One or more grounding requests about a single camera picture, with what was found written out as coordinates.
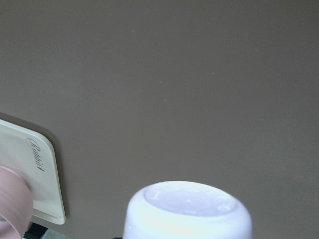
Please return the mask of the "pink plastic cup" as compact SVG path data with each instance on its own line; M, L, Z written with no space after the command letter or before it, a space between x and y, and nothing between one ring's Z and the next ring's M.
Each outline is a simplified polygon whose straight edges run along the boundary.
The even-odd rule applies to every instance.
M252 219L232 195L209 185L165 181L130 199L125 239L251 239Z

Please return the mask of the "cream plastic tray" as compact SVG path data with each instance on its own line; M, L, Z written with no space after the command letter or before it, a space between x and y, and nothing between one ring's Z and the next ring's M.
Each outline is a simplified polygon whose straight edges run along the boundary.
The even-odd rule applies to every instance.
M34 216L57 225L65 223L54 147L45 136L1 120L0 164L28 183Z

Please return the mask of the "pink bowl with ice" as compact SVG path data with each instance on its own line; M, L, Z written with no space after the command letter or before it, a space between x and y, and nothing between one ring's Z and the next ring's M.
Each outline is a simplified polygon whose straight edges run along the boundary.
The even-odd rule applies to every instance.
M0 237L22 239L33 211L32 193L27 182L15 171L0 168Z

